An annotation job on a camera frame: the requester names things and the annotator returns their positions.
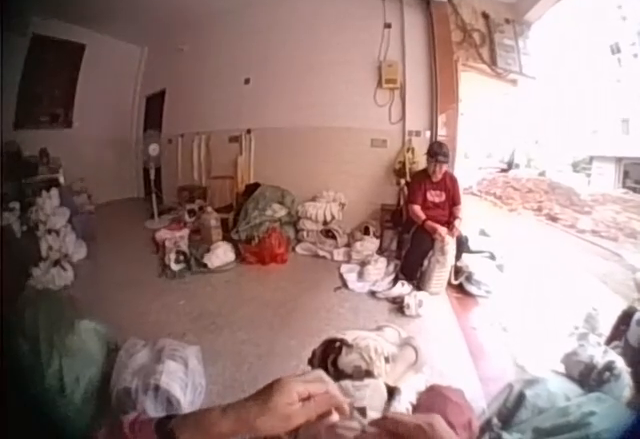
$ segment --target fan base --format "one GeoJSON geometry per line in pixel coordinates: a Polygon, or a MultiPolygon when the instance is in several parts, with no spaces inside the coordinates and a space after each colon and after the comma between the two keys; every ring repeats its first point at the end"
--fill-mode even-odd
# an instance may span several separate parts
{"type": "Polygon", "coordinates": [[[157,219],[149,219],[144,222],[144,227],[147,229],[162,229],[163,227],[167,227],[169,225],[168,217],[159,217],[157,219]]]}

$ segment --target door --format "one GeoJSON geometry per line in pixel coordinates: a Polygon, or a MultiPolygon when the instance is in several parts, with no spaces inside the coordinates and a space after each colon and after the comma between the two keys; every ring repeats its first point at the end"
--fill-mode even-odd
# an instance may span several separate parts
{"type": "MultiPolygon", "coordinates": [[[[162,133],[162,119],[164,116],[164,99],[167,95],[167,90],[149,94],[144,101],[144,121],[142,123],[142,134],[147,131],[158,131],[162,133]]],[[[149,170],[142,166],[142,180],[144,183],[144,197],[151,197],[151,180],[149,179],[149,170]]],[[[158,205],[162,205],[162,167],[156,168],[156,177],[154,180],[153,188],[157,191],[156,197],[158,199],[158,205]]]]}

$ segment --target hand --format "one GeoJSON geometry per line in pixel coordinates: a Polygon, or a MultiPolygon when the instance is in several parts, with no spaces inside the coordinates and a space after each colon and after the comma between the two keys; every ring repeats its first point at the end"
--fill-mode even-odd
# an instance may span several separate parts
{"type": "Polygon", "coordinates": [[[308,422],[349,414],[340,389],[319,369],[277,379],[231,407],[249,425],[247,433],[257,436],[284,434],[308,422]]]}
{"type": "Polygon", "coordinates": [[[437,414],[387,414],[369,424],[374,432],[357,439],[455,439],[458,437],[437,414]]]}
{"type": "Polygon", "coordinates": [[[444,239],[445,237],[447,237],[447,234],[449,234],[449,231],[444,226],[440,226],[439,224],[435,224],[433,227],[435,228],[434,236],[435,236],[436,239],[444,239]]]}
{"type": "Polygon", "coordinates": [[[451,237],[458,237],[461,234],[460,219],[456,219],[455,221],[453,221],[453,224],[449,228],[449,234],[451,234],[451,237]]]}

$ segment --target rubble pile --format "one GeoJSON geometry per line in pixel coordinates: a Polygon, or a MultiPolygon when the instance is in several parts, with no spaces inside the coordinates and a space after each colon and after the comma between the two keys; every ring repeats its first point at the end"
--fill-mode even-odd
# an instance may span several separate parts
{"type": "Polygon", "coordinates": [[[474,192],[509,211],[531,211],[582,234],[640,247],[640,196],[631,192],[580,194],[545,177],[510,174],[487,176],[474,192]]]}

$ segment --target standing fan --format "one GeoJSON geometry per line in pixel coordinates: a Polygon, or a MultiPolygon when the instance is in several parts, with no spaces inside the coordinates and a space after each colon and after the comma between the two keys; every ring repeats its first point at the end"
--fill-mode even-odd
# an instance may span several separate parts
{"type": "Polygon", "coordinates": [[[149,170],[149,182],[151,184],[151,207],[153,208],[153,219],[145,221],[144,225],[148,229],[160,229],[169,224],[166,217],[158,217],[158,198],[156,194],[156,167],[160,165],[160,133],[158,131],[147,131],[142,138],[144,151],[144,167],[149,170]]]}

